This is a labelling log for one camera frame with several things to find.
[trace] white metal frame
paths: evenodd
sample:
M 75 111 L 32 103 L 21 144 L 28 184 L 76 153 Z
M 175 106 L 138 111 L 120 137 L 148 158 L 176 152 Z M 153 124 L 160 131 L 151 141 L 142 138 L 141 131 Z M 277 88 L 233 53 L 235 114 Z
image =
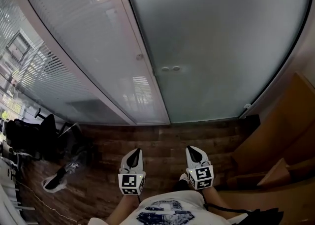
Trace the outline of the white metal frame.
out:
M 69 55 L 63 50 L 63 48 L 57 43 L 48 29 L 45 27 L 37 13 L 28 0 L 16 0 L 20 9 L 34 27 L 38 35 L 44 40 L 47 46 L 54 52 L 56 56 L 63 62 L 63 64 L 86 86 L 92 94 L 99 98 L 106 106 L 113 110 L 117 115 L 124 119 L 129 125 L 150 125 L 147 123 L 136 123 L 129 116 L 127 116 L 122 110 L 120 110 L 75 64 L 75 62 L 69 57 Z M 125 33 L 132 44 L 137 44 L 140 47 L 143 60 L 153 81 L 155 90 L 153 94 L 158 100 L 160 108 L 163 109 L 163 119 L 166 124 L 170 124 L 168 114 L 160 94 L 156 78 L 154 77 L 153 70 L 149 61 L 148 54 L 146 52 L 144 43 L 142 41 L 140 31 L 138 29 L 135 17 L 132 13 L 128 0 L 115 0 L 115 6 L 119 12 L 124 25 Z
M 315 0 L 312 0 L 311 9 L 303 31 L 281 70 L 265 91 L 240 118 L 243 119 L 249 115 L 262 113 L 282 94 L 294 73 L 301 70 L 311 57 L 315 58 Z

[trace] person's left forearm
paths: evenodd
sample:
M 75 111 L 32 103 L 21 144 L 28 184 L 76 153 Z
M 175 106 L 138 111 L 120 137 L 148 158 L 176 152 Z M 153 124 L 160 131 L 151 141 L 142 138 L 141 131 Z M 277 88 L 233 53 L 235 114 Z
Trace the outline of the person's left forearm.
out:
M 137 202 L 138 198 L 136 195 L 124 195 L 106 222 L 109 225 L 119 225 L 133 212 L 134 205 Z

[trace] person's right forearm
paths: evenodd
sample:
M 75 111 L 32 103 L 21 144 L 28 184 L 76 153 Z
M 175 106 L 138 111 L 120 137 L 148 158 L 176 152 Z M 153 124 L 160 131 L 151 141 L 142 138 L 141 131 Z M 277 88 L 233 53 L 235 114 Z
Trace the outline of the person's right forearm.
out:
M 219 206 L 219 207 L 230 208 L 226 204 L 226 202 L 221 198 L 221 196 L 219 195 L 219 193 L 217 192 L 217 190 L 214 187 L 205 188 L 202 190 L 202 193 L 203 193 L 207 203 L 214 204 L 214 205 Z M 209 207 L 209 211 L 211 213 L 216 214 L 216 215 L 220 215 L 220 216 L 226 218 L 227 220 L 239 215 L 237 213 L 225 212 L 225 211 L 221 211 L 221 210 L 218 210 L 218 209 L 215 209 L 212 207 Z

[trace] wooden floor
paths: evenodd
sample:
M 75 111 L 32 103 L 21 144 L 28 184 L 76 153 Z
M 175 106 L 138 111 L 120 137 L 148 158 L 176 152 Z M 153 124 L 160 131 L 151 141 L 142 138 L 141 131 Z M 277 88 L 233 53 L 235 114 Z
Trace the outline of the wooden floor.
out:
M 86 174 L 57 193 L 45 192 L 40 182 L 56 173 L 60 165 L 34 161 L 24 168 L 23 183 L 48 206 L 62 215 L 87 224 L 90 217 L 106 218 L 120 201 L 118 169 L 122 157 L 138 147 L 143 151 L 146 184 L 141 199 L 172 190 L 186 169 L 185 148 L 197 146 L 204 150 L 214 165 L 215 185 L 235 174 L 233 152 L 259 125 L 258 117 L 245 120 L 180 124 L 168 127 L 104 127 L 81 126 L 83 134 L 97 146 L 92 166 Z M 33 193 L 19 187 L 22 203 L 33 206 L 28 220 L 42 225 L 76 224 L 60 217 L 40 203 Z

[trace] foot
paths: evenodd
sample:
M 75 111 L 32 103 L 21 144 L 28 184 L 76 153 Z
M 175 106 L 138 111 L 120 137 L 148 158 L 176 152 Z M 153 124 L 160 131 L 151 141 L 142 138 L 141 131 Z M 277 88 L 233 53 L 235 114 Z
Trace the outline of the foot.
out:
M 186 182 L 189 184 L 189 180 L 188 180 L 188 177 L 187 177 L 187 174 L 183 173 L 181 175 L 181 177 L 179 178 L 179 180 L 186 180 Z

